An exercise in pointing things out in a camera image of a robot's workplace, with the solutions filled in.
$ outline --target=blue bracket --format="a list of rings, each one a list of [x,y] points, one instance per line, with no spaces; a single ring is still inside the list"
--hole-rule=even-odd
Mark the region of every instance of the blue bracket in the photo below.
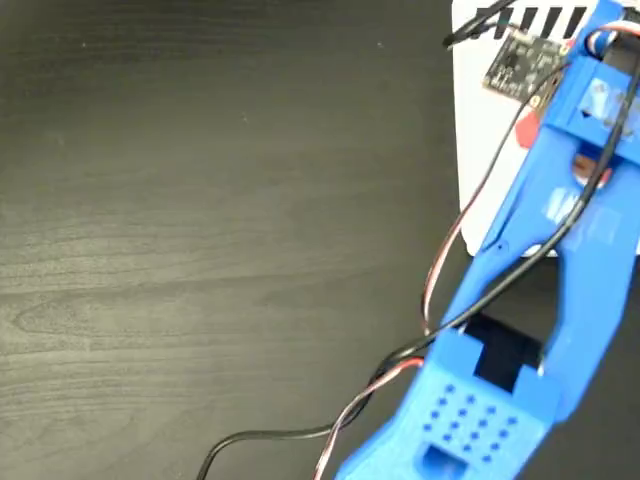
[[[630,81],[587,56],[583,40],[622,13],[619,4],[601,0],[578,37],[536,142],[444,323],[549,238],[580,195],[574,159],[598,155]],[[553,425],[577,408],[622,318],[640,238],[640,107],[633,110],[610,180],[556,248],[557,322],[541,368],[523,366],[508,392],[475,375],[484,348],[479,340],[445,331],[395,416],[343,465],[337,480],[511,480]]]

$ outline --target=black table surface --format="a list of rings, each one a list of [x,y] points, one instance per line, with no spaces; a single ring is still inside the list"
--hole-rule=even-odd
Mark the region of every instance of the black table surface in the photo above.
[[[2,480],[194,478],[223,435],[334,418],[419,333],[458,203],[447,2],[4,0],[0,19]],[[549,261],[490,310],[545,336],[556,283]],[[630,297],[521,478],[637,478]],[[210,478],[310,478],[321,445],[237,445]]]

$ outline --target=white box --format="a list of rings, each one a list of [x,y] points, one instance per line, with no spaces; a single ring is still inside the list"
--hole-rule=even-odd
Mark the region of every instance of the white box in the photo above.
[[[494,0],[453,0],[453,29],[476,15],[478,8],[491,5]],[[621,1],[625,6],[636,6],[636,1]],[[544,35],[558,42],[566,41],[565,34],[572,16],[584,12],[573,33],[579,32],[589,19],[597,0],[529,0],[512,5],[511,22],[520,24],[528,10],[533,16],[529,32]],[[560,10],[555,23],[553,16]],[[488,32],[479,39],[468,40],[453,48],[453,74],[455,95],[455,126],[458,154],[458,188],[460,208],[463,208],[473,194],[489,166],[498,143],[511,122],[519,106],[518,102],[491,92],[482,86],[482,79],[498,53],[504,37],[496,39],[494,32]],[[493,174],[480,194],[474,207],[462,223],[462,237],[471,255],[480,248],[515,175],[527,154],[515,140],[515,132],[507,141]]]

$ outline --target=circuit board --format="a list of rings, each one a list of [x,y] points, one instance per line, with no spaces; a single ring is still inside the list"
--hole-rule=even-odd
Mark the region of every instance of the circuit board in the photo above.
[[[483,85],[501,95],[523,102],[538,83],[562,65],[569,48],[544,38],[515,31],[504,41],[484,77]],[[541,106],[548,96],[547,85],[531,99],[531,106]]]

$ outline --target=black stripe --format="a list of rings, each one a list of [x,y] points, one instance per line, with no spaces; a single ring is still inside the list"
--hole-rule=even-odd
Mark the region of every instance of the black stripe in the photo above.
[[[537,13],[537,7],[527,7],[524,10],[524,15],[522,16],[522,23],[520,24],[520,28],[522,28],[523,30],[529,30],[536,18]]]
[[[558,23],[558,18],[561,13],[562,7],[551,7],[549,9],[549,15],[547,15],[547,20],[544,22],[544,27],[542,27],[542,33],[540,34],[542,38],[549,38],[551,36],[553,27]]]
[[[507,25],[511,21],[512,15],[513,8],[505,8],[500,12],[500,17],[498,18],[498,26],[496,27],[495,35],[493,38],[500,39],[504,36],[504,32],[506,32],[507,30]]]
[[[578,29],[578,25],[584,17],[584,14],[587,13],[587,7],[576,7],[573,9],[573,13],[571,14],[571,18],[569,19],[569,24],[567,25],[567,29],[564,31],[564,38],[571,38],[573,34],[576,33]]]

